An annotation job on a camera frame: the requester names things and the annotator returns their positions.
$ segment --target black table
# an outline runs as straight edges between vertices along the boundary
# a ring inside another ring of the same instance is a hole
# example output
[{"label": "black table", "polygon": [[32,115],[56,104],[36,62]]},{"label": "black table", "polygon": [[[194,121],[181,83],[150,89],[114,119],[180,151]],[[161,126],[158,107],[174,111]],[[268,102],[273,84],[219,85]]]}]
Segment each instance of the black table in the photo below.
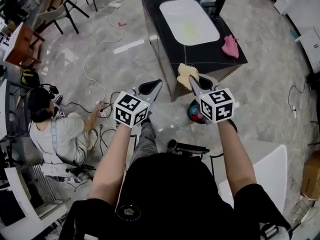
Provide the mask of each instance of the black table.
[{"label": "black table", "polygon": [[208,74],[218,81],[222,81],[242,64],[248,63],[239,45],[238,58],[222,51],[222,46],[225,44],[224,37],[233,34],[220,16],[210,18],[219,31],[219,40],[191,46],[179,43],[159,7],[166,1],[170,0],[142,0],[142,5],[150,43],[166,78],[172,101],[190,93],[177,81],[180,63],[194,66],[199,73]]}]

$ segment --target black t-shirt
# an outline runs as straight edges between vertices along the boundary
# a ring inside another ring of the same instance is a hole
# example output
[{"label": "black t-shirt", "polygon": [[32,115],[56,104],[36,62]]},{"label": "black t-shirt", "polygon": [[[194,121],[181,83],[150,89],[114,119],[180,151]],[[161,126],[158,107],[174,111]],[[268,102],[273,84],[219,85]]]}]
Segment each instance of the black t-shirt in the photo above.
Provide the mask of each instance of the black t-shirt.
[{"label": "black t-shirt", "polygon": [[290,227],[260,185],[239,190],[232,209],[219,196],[204,163],[161,153],[137,159],[130,166],[116,209],[100,199],[74,202],[60,239],[83,239],[84,234],[99,239],[193,234],[260,239],[259,223]]}]

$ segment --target countertop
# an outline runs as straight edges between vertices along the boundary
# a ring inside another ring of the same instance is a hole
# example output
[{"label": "countertop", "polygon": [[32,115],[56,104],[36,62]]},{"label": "countertop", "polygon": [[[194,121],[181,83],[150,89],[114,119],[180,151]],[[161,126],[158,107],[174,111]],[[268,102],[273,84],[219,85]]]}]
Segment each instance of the countertop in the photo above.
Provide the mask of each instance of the countertop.
[{"label": "countertop", "polygon": [[222,51],[222,46],[225,44],[224,37],[228,35],[234,37],[222,17],[210,18],[220,33],[219,40],[192,46],[179,43],[159,8],[166,1],[170,0],[142,0],[142,5],[156,28],[176,77],[180,63],[194,66],[202,74],[248,63],[239,44],[238,58],[229,56]]}]

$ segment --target yellow sponge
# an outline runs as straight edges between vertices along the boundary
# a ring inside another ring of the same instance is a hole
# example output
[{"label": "yellow sponge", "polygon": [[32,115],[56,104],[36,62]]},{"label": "yellow sponge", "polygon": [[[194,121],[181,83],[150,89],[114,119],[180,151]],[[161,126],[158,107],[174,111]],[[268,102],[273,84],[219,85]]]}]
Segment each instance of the yellow sponge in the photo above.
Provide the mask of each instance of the yellow sponge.
[{"label": "yellow sponge", "polygon": [[181,63],[178,67],[179,76],[176,78],[179,83],[183,84],[189,91],[192,91],[189,76],[193,76],[199,81],[198,70],[194,66],[188,66]]}]

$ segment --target white cable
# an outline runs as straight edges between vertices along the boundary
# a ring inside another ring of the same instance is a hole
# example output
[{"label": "white cable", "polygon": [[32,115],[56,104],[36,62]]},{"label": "white cable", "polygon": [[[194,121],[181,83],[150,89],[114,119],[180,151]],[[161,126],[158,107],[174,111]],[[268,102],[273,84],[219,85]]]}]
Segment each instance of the white cable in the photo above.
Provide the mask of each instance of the white cable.
[{"label": "white cable", "polygon": [[[115,0],[115,1],[113,1],[112,3],[119,3],[119,2],[122,2],[122,1],[125,1],[125,0]],[[102,7],[102,8],[112,8],[111,6],[105,5],[105,4],[103,4],[101,7]],[[87,79],[90,80],[90,81],[94,81],[99,87],[101,87],[101,88],[104,90],[103,99],[101,99],[101,101],[103,101],[103,100],[106,98],[107,90],[106,90],[106,88],[104,88],[102,85],[100,85],[95,79],[89,78],[89,77],[87,76],[87,73],[86,73],[86,70],[85,70],[85,65],[86,65],[87,58],[88,58],[89,54],[90,54],[91,51],[97,46],[97,44],[99,44],[99,43],[105,43],[105,44],[117,43],[117,42],[119,42],[119,41],[123,38],[123,36],[124,36],[124,30],[123,30],[121,27],[112,24],[112,22],[111,22],[111,18],[112,18],[112,16],[115,14],[115,12],[117,11],[117,9],[118,9],[118,8],[115,8],[115,10],[113,11],[113,13],[110,15],[109,22],[110,22],[110,25],[111,25],[111,26],[113,26],[113,27],[115,27],[115,28],[117,28],[117,29],[119,29],[119,30],[122,31],[121,37],[120,37],[118,40],[115,40],[115,41],[99,41],[99,42],[97,42],[97,43],[90,49],[90,51],[87,53],[87,55],[86,55],[86,57],[85,57],[85,59],[84,59],[84,63],[83,63],[83,72],[84,72],[85,78],[87,78]],[[112,123],[108,120],[108,118],[105,118],[105,119],[107,120],[107,122],[109,123],[109,125],[110,125],[114,130],[116,130],[116,128],[112,125]]]},{"label": "white cable", "polygon": [[299,140],[300,140],[300,142],[302,144],[302,152],[303,152],[303,164],[302,164],[302,166],[304,167],[305,166],[305,148],[304,148],[304,143],[302,142],[302,139],[301,139],[300,134],[299,134],[299,121],[298,120],[299,120],[299,117],[297,116],[297,119],[296,119],[296,121],[297,121],[297,123],[296,123],[296,132],[297,132]]},{"label": "white cable", "polygon": [[287,116],[288,108],[289,108],[289,106],[286,107],[285,118],[286,118],[286,121],[288,122],[288,124],[289,124],[290,126],[292,126],[292,125],[295,123],[295,120],[293,120],[292,123],[289,122],[289,119],[288,119],[288,116]]},{"label": "white cable", "polygon": [[100,85],[96,80],[94,80],[94,79],[92,79],[92,78],[89,78],[89,77],[87,76],[87,73],[86,73],[86,70],[85,70],[85,65],[86,65],[86,61],[87,61],[87,58],[88,58],[89,54],[90,54],[91,51],[96,47],[97,44],[99,44],[99,43],[105,43],[105,44],[108,44],[108,43],[116,43],[116,42],[119,42],[119,41],[122,39],[122,37],[124,36],[124,30],[123,30],[121,27],[118,27],[118,26],[116,26],[116,25],[113,25],[112,22],[111,22],[111,18],[112,18],[112,16],[115,14],[116,11],[117,11],[117,8],[115,8],[114,12],[110,15],[109,21],[110,21],[111,26],[113,26],[113,27],[115,27],[115,28],[117,28],[117,29],[119,29],[119,30],[122,31],[121,37],[120,37],[118,40],[116,40],[116,41],[99,41],[99,42],[97,42],[97,43],[90,49],[90,51],[89,51],[88,54],[86,55],[85,60],[84,60],[84,63],[83,63],[83,72],[84,72],[85,78],[88,79],[88,80],[90,80],[90,81],[94,81],[98,86],[100,86],[100,87],[104,90],[104,95],[103,95],[103,98],[101,99],[101,101],[103,101],[103,100],[105,99],[107,90],[106,90],[106,88],[104,88],[102,85]]}]

